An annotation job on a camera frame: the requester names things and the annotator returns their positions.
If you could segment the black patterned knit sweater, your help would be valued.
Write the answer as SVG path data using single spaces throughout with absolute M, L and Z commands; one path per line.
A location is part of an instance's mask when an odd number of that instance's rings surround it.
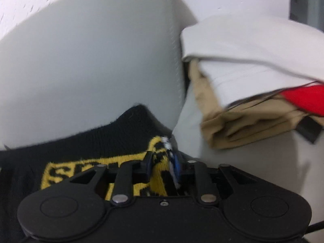
M 169 167 L 171 131 L 144 105 L 125 111 L 114 122 L 65 139 L 1 151 L 1 242 L 24 238 L 16 211 L 28 195 L 95 165 L 117 168 L 153 153 L 148 183 L 136 184 L 136 196 L 176 196 Z

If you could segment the tan folded garment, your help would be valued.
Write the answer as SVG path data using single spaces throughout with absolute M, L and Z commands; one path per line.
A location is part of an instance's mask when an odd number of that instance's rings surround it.
M 323 116 L 291 104 L 280 93 L 222 108 L 208 79 L 199 71 L 199 61 L 190 61 L 188 74 L 195 100 L 202 113 L 200 129 L 213 149 L 229 149 L 294 130 L 309 116 L 323 126 Z

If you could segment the grey sofa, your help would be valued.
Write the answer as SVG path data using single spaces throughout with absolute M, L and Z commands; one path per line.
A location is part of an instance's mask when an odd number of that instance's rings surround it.
M 1 39 L 1 151 L 106 126 L 144 105 L 171 131 L 176 196 L 111 202 L 95 165 L 25 197 L 19 242 L 307 242 L 323 231 L 323 126 L 229 149 L 204 139 L 177 0 L 61 0 Z M 203 162 L 215 204 L 180 188 L 175 155 Z

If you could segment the red folded garment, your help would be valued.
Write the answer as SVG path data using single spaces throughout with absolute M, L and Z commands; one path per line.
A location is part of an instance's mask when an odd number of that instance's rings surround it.
M 324 115 L 323 84 L 298 87 L 281 92 L 285 100 L 302 109 L 303 111 L 321 116 Z

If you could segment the white folded garment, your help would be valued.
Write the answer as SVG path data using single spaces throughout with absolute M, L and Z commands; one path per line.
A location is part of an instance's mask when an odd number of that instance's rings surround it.
M 184 61 L 197 59 L 223 108 L 323 81 L 323 32 L 270 17 L 216 15 L 181 33 Z

